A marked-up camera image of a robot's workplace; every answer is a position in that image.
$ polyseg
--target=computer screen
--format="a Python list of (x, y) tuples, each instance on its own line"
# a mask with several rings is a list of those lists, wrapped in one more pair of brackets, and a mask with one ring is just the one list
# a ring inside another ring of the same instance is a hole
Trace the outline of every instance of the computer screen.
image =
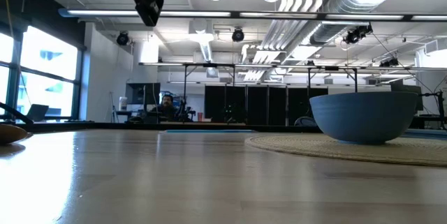
[(160, 83), (129, 83), (126, 85), (126, 97), (129, 105), (144, 104), (146, 87), (146, 104), (158, 105), (160, 101)]
[[(391, 84), (391, 91), (406, 91), (406, 92), (414, 92), (418, 95), (422, 94), (422, 89), (416, 85)], [(422, 96), (418, 97), (418, 102), (416, 103), (416, 110), (418, 111), (424, 110)]]

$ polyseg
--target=wooden table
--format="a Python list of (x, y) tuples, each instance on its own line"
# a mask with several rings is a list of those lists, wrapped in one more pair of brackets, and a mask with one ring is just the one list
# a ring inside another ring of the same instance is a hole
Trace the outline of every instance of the wooden table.
[(446, 169), (245, 146), (254, 135), (88, 130), (0, 147), (0, 223), (446, 222)]

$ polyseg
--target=woven rug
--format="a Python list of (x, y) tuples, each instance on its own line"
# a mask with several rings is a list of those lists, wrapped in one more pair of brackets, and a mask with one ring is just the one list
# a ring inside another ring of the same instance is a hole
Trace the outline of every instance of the woven rug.
[(384, 145), (345, 144), (323, 134), (252, 137), (249, 146), (306, 156), (406, 165), (447, 166), (447, 141), (399, 137)]

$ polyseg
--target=person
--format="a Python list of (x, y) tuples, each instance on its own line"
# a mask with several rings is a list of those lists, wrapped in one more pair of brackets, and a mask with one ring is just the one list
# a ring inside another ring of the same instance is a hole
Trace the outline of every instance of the person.
[(175, 109), (173, 102), (174, 98), (171, 95), (164, 95), (161, 99), (161, 105), (152, 108), (151, 112), (158, 112), (168, 121), (174, 121), (177, 110)]

